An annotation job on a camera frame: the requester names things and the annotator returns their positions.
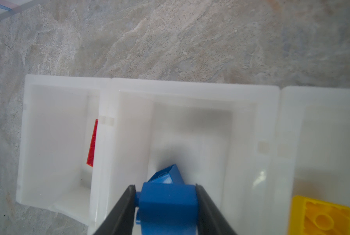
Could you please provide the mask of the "small blue lego brick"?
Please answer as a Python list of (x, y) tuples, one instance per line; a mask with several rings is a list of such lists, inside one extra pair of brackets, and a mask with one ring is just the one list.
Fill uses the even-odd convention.
[(195, 235), (198, 220), (195, 186), (144, 183), (138, 212), (143, 235)]

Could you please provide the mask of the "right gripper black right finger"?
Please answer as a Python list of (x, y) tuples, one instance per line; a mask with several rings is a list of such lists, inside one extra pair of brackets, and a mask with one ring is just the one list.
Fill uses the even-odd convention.
[(195, 190), (198, 199), (198, 234), (237, 235), (206, 190), (198, 184), (195, 185)]

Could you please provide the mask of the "red curved lego brick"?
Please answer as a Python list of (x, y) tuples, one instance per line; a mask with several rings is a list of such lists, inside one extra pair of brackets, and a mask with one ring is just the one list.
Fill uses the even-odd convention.
[(89, 152), (88, 152), (88, 157), (87, 157), (87, 161), (86, 161), (86, 164), (90, 167), (93, 167), (93, 163), (94, 163), (97, 128), (98, 128), (98, 119), (95, 119), (92, 138), (91, 138)]

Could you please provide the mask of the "yellow curved lego brick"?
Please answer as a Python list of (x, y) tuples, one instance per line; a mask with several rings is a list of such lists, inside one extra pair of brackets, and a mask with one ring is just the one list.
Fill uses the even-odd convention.
[(304, 196), (291, 202), (289, 235), (350, 235), (350, 208)]

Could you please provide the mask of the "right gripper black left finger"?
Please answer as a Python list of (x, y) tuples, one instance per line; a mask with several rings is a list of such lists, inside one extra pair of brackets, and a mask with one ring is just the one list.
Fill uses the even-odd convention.
[(94, 235), (131, 235), (135, 217), (135, 185), (129, 185)]

